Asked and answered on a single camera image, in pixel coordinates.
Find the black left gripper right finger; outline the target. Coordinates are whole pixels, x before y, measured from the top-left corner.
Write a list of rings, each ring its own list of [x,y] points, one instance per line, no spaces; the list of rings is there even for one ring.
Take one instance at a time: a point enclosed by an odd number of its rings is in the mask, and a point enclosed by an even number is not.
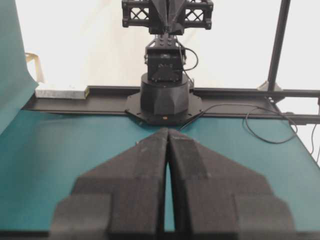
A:
[[[174,221],[183,240],[292,240],[294,220],[268,180],[168,132]]]

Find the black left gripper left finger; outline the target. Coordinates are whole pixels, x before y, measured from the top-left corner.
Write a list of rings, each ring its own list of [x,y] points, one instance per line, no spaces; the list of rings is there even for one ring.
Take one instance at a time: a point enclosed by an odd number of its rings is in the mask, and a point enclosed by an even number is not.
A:
[[[164,231],[167,129],[80,175],[54,211],[51,240],[157,240]]]

